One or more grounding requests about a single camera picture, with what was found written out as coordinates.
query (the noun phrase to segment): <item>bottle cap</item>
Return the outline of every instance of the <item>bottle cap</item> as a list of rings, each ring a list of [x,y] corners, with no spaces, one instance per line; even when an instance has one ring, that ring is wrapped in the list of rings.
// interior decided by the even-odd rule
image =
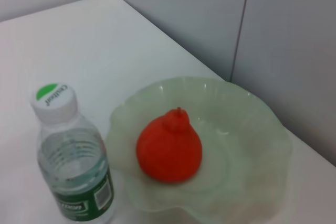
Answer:
[[[65,123],[77,114],[77,98],[72,87],[52,83],[37,90],[30,102],[38,119],[48,125]]]

